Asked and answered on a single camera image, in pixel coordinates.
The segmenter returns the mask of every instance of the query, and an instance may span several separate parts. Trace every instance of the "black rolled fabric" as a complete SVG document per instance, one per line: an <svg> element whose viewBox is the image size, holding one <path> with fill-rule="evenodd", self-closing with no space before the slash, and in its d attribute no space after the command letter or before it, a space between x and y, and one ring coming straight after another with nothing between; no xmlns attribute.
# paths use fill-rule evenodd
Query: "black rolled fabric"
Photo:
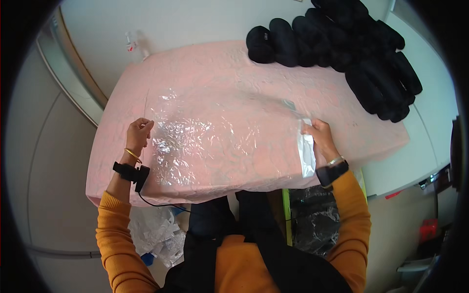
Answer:
<svg viewBox="0 0 469 293"><path fill-rule="evenodd" d="M331 50L331 67L337 72L345 72L350 65L352 65L352 54Z"/></svg>
<svg viewBox="0 0 469 293"><path fill-rule="evenodd" d="M317 8L310 8L306 11L306 19L314 25L324 36L327 36L331 44L335 46L347 46L351 39L349 34L342 28L334 24Z"/></svg>
<svg viewBox="0 0 469 293"><path fill-rule="evenodd" d="M360 0L311 0L305 16L290 26L272 19L269 29L248 34L248 55L258 63L331 66L345 78L362 107L382 120L399 122L422 92L422 84L402 52L404 38L375 21Z"/></svg>
<svg viewBox="0 0 469 293"><path fill-rule="evenodd" d="M369 77L383 93L385 102L391 107L401 107L406 105L407 101L402 96L400 82L396 81L384 64L375 58L363 60L360 62L360 68Z"/></svg>
<svg viewBox="0 0 469 293"><path fill-rule="evenodd" d="M418 95L422 92L422 84L404 53L396 52L388 57L388 61L409 93Z"/></svg>
<svg viewBox="0 0 469 293"><path fill-rule="evenodd" d="M320 9L317 8L309 8L308 10L306 10L304 16L312 25L314 25L323 34L327 34L329 26L333 23L329 18L322 14Z"/></svg>
<svg viewBox="0 0 469 293"><path fill-rule="evenodd" d="M305 44L312 47L323 39L321 31L310 23L306 17L297 16L292 22L293 32L296 37L301 39Z"/></svg>
<svg viewBox="0 0 469 293"><path fill-rule="evenodd" d="M381 91L358 66L353 66L346 71L345 79L366 112L376 114L381 110L384 104Z"/></svg>
<svg viewBox="0 0 469 293"><path fill-rule="evenodd" d="M251 29L246 37L248 47L248 57L256 63L275 62L275 51L271 42L270 31L257 26Z"/></svg>
<svg viewBox="0 0 469 293"><path fill-rule="evenodd" d="M390 120L391 120L392 123L397 123L397 122L401 121L402 119L406 118L407 115L409 114L409 112L410 112L409 107L404 106L400 110L396 111L394 113L394 116L391 117Z"/></svg>
<svg viewBox="0 0 469 293"><path fill-rule="evenodd" d="M368 9L359 0L311 0L311 3L347 30L352 30L356 21L368 16Z"/></svg>
<svg viewBox="0 0 469 293"><path fill-rule="evenodd" d="M290 24L281 18L274 18L270 21L269 29L275 50L275 61L287 67L298 65L298 48Z"/></svg>
<svg viewBox="0 0 469 293"><path fill-rule="evenodd" d="M318 56L300 38L296 39L298 45L298 65L302 67L312 67L318 63Z"/></svg>
<svg viewBox="0 0 469 293"><path fill-rule="evenodd" d="M406 43L404 38L396 32L393 28L389 25L385 24L381 20L376 21L377 28L380 33L387 34L391 40L391 44L395 46L397 49L402 50L404 49Z"/></svg>
<svg viewBox="0 0 469 293"><path fill-rule="evenodd" d="M318 58L318 66L319 67L329 67L331 65L331 56L329 54L321 55Z"/></svg>

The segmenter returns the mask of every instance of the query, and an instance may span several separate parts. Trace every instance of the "white cabinet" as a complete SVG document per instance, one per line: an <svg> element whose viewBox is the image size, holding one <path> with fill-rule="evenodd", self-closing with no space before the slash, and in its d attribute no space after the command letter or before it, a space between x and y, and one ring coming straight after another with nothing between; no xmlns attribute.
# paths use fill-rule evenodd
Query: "white cabinet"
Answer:
<svg viewBox="0 0 469 293"><path fill-rule="evenodd" d="M42 126L60 93L41 56L32 49L20 70L8 110L5 167L13 216L23 241L28 229L28 179Z"/></svg>
<svg viewBox="0 0 469 293"><path fill-rule="evenodd" d="M29 216L32 244L96 251L98 209L85 196L96 129L64 95L54 104L32 162Z"/></svg>

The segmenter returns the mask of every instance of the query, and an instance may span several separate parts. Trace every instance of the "pink tablecloth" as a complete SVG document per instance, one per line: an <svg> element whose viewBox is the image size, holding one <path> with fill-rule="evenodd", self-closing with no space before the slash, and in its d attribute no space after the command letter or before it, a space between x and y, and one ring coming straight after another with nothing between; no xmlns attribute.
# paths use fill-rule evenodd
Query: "pink tablecloth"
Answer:
<svg viewBox="0 0 469 293"><path fill-rule="evenodd" d="M86 195L99 204L123 154L127 127L139 117L156 122L141 156L151 168L142 195L153 204L317 185L316 176L302 175L292 105L331 125L351 168L409 141L402 122L368 114L344 74L331 68L256 64L242 41L193 45L152 55L122 74L96 132ZM130 203L147 205L134 191Z"/></svg>

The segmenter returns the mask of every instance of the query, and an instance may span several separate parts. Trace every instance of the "floor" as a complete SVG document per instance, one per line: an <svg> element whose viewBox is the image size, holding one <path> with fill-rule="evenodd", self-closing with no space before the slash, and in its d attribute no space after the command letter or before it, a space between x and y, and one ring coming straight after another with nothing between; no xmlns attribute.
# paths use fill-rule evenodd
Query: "floor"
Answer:
<svg viewBox="0 0 469 293"><path fill-rule="evenodd" d="M234 195L228 201L236 215ZM390 199L369 198L368 206L372 227L365 293L383 293L398 280L396 269L415 252L422 221L434 217L434 195L431 186L426 190L411 187ZM188 213L178 216L182 229L187 229L188 219ZM149 269L157 283L163 285L166 267L155 260Z"/></svg>

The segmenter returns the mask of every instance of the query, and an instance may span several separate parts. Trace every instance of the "gold bangle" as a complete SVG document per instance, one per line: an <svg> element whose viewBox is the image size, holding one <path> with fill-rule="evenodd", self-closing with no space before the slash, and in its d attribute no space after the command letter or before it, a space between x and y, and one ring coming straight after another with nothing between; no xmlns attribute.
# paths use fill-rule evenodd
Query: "gold bangle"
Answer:
<svg viewBox="0 0 469 293"><path fill-rule="evenodd" d="M134 156L137 159L138 163L142 164L142 160L136 154L134 154L131 150L129 150L128 148L124 148L124 150L126 150L129 154Z"/></svg>

